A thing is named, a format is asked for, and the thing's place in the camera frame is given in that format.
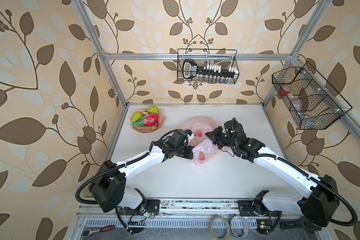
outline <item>plastic bag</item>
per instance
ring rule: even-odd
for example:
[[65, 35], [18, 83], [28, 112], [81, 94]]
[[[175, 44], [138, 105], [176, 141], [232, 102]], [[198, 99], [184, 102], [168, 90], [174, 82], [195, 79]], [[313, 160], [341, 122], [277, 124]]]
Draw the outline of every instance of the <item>plastic bag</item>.
[[212, 118], [198, 117], [193, 118], [192, 120], [183, 124], [181, 129], [189, 129], [195, 135], [193, 139], [189, 142], [189, 145], [195, 147], [198, 144], [202, 143], [207, 137], [205, 136], [206, 132], [212, 132], [216, 128], [216, 123]]
[[186, 122], [181, 127], [183, 130], [190, 129], [194, 137], [189, 145], [193, 146], [193, 162], [196, 165], [203, 164], [208, 158], [218, 152], [216, 145], [205, 136], [206, 132], [211, 132], [216, 128], [216, 123], [212, 118], [198, 117]]
[[196, 165], [203, 164], [208, 158], [219, 151], [218, 147], [212, 144], [212, 141], [205, 139], [202, 143], [192, 149], [193, 162]]

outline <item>red cup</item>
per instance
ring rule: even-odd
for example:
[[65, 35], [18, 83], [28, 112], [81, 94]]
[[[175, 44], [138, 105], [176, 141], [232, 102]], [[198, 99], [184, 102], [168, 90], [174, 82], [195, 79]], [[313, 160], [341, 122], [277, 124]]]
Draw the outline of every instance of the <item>red cup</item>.
[[283, 86], [281, 87], [280, 93], [283, 95], [287, 95], [288, 93], [291, 92], [291, 88], [288, 86]]

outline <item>green fruit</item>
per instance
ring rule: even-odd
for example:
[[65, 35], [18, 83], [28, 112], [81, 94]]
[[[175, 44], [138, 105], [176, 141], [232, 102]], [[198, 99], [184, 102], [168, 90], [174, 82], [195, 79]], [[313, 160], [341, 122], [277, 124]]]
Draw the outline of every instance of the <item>green fruit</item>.
[[156, 106], [150, 106], [148, 111], [149, 113], [158, 113], [158, 108]]
[[131, 123], [136, 122], [136, 121], [139, 120], [142, 116], [143, 116], [143, 114], [141, 114], [140, 112], [136, 112], [136, 113], [132, 114]]

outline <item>red handle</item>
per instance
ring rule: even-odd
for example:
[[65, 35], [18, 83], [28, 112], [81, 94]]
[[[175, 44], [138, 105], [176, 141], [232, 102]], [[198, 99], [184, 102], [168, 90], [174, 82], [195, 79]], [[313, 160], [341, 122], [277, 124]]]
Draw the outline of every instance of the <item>red handle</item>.
[[115, 225], [105, 226], [105, 227], [100, 228], [100, 232], [106, 232], [106, 231], [112, 230], [114, 228], [115, 228]]

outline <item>black wire basket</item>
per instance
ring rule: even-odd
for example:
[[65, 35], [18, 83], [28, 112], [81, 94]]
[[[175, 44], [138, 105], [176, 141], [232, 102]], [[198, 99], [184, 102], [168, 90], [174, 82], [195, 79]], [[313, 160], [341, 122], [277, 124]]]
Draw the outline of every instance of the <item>black wire basket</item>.
[[[317, 83], [313, 73], [322, 77], [325, 86]], [[308, 62], [303, 67], [275, 72], [272, 84], [299, 129], [326, 129], [352, 109], [349, 102]]]
[[235, 84], [240, 72], [237, 50], [185, 49], [177, 50], [177, 81]]

